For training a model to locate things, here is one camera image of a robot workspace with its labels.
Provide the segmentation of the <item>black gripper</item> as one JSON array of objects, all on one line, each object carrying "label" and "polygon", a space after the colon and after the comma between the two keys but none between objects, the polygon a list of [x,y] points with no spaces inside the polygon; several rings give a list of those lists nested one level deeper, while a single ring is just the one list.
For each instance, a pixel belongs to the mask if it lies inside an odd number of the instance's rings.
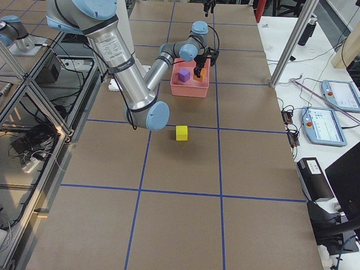
[{"label": "black gripper", "polygon": [[197,78],[201,78],[201,72],[207,59],[210,60],[210,66],[214,66],[219,56],[219,50],[211,47],[206,47],[205,52],[201,55],[197,55],[194,59],[196,66],[193,69],[193,73]]},{"label": "black gripper", "polygon": [[210,10],[215,7],[216,0],[204,0],[202,3],[205,10]]}]

